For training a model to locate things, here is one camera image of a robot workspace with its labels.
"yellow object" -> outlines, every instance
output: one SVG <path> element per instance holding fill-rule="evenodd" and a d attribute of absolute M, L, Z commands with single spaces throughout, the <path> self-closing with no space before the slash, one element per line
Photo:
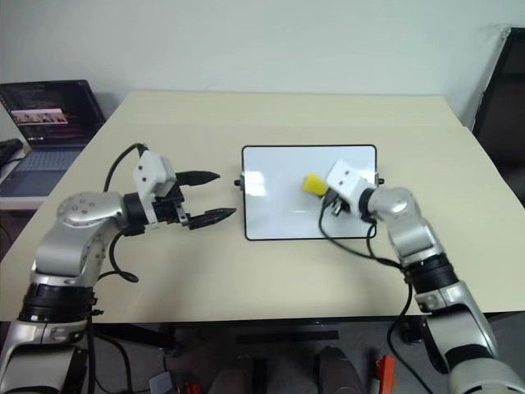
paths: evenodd
<path fill-rule="evenodd" d="M 328 191 L 328 186 L 319 176 L 308 174 L 306 178 L 304 178 L 303 190 L 322 197 Z"/>

